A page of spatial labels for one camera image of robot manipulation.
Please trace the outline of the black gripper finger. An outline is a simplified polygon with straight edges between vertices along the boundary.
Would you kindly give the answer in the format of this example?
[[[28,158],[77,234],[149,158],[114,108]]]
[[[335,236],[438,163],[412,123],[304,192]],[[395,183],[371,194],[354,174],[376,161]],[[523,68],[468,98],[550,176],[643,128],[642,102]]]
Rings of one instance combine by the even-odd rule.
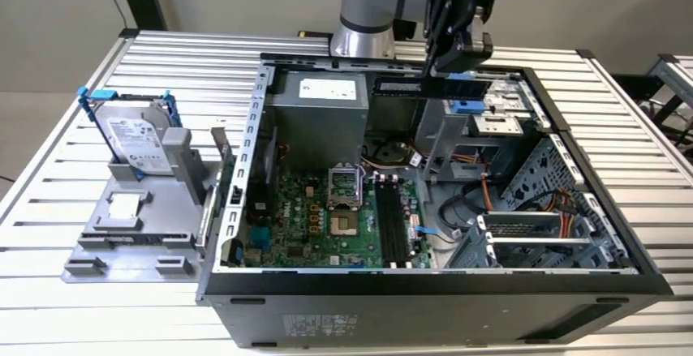
[[[462,72],[478,52],[472,31],[474,0],[427,0],[423,37],[426,42],[424,76]]]

